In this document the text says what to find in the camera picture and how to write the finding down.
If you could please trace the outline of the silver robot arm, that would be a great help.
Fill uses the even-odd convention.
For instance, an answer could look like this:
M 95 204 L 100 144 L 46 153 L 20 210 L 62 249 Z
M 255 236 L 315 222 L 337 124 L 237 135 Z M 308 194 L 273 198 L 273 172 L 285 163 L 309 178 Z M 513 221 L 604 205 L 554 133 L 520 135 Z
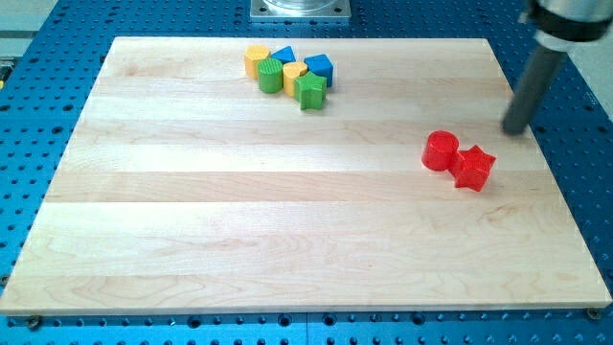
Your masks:
M 576 43 L 603 38 L 612 24 L 612 0 L 526 0 L 523 12 L 543 47 L 568 52 Z

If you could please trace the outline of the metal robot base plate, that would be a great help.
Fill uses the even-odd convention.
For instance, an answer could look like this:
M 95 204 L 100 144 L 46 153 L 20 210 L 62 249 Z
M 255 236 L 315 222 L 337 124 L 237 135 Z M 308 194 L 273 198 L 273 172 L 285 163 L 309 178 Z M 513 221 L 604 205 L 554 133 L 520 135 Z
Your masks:
M 350 0 L 251 0 L 252 19 L 349 19 Z

